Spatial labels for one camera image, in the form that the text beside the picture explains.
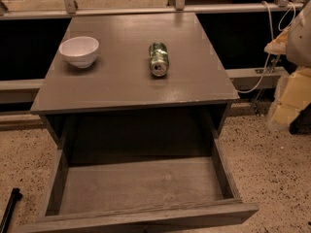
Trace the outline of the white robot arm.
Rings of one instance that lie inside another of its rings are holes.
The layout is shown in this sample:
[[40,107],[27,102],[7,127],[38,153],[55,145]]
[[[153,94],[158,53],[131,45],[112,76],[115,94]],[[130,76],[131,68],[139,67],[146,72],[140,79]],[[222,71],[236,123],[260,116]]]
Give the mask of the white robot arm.
[[269,109],[269,127],[280,130],[289,127],[311,104],[311,1],[264,51],[285,55],[296,66],[291,74],[279,79]]

